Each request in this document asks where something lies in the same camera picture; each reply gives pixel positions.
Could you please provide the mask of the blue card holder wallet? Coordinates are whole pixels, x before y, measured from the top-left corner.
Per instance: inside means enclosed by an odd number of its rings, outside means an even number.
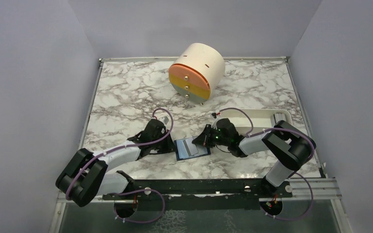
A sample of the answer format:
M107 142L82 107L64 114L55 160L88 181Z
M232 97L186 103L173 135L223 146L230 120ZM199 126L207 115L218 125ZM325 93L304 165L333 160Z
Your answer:
M174 141L175 155L177 161L188 160L211 154L210 148L206 148L201 145L193 144L192 141L196 138L189 137L178 139Z

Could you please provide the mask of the white rectangular plastic tray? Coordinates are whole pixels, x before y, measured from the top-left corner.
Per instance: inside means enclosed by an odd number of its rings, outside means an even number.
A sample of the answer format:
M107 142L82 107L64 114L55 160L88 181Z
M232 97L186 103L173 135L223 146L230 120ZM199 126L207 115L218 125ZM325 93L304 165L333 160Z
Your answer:
M252 130L249 135L258 133L263 129L271 128L271 116L274 113L284 113L286 115L286 122L292 124L292 118L287 110L275 110L275 109L242 109L243 112L251 119L253 127L249 119L238 110L225 110L222 111L220 116L228 118L231 123L234 124L236 130L245 135L249 130Z

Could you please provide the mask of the stack of white cards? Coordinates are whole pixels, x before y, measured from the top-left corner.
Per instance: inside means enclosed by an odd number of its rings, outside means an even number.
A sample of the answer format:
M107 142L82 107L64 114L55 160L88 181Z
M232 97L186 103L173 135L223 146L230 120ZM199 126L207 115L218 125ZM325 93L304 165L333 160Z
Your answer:
M283 120L286 121L286 115L284 113L274 113L271 118L271 125L275 126L279 121Z

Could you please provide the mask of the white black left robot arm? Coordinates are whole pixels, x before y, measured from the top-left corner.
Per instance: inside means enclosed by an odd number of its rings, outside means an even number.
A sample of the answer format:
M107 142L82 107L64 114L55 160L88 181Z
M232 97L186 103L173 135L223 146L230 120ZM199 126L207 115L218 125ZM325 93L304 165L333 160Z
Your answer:
M79 149L61 174L55 186L65 193L66 199L83 207L96 196L116 193L121 199L133 194L129 177L116 172L120 165L137 161L149 154L165 154L175 150L175 145L167 129L169 119L153 117L145 129L128 138L121 145L102 152Z

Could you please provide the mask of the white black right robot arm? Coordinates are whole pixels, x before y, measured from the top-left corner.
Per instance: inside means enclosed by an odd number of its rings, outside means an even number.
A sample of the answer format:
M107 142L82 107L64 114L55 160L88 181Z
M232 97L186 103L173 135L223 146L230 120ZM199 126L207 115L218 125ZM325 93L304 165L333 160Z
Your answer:
M243 136L228 118L221 118L212 125L207 124L192 143L206 148L226 146L238 158L261 151L272 152L277 162L264 176L261 184L261 192L268 198L280 192L280 185L313 157L317 147L312 138L284 120L262 132Z

